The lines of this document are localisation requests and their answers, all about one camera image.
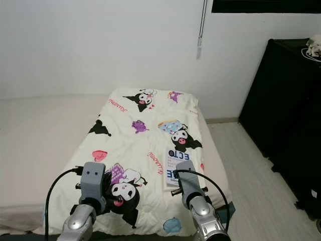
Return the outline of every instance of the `wall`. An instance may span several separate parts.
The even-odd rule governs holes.
[[[306,38],[320,15],[208,14],[203,0],[2,0],[1,98],[177,89],[204,116],[238,116],[270,38]]]

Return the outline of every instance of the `black window frame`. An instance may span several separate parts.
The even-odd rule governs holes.
[[[321,0],[213,0],[212,13],[320,14]]]

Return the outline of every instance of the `bed sheet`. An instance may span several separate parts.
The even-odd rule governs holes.
[[[106,99],[106,95],[86,95],[0,102],[1,234],[24,230],[43,233],[39,226],[48,189],[87,135]],[[205,173],[218,183],[230,202],[223,163],[200,111],[198,115]],[[213,205],[224,205],[215,187],[207,186]]]

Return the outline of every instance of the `light wood floor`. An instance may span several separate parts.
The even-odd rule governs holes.
[[[220,153],[236,212],[232,241],[320,241],[315,222],[293,205],[297,200],[272,163],[238,123],[208,125]]]

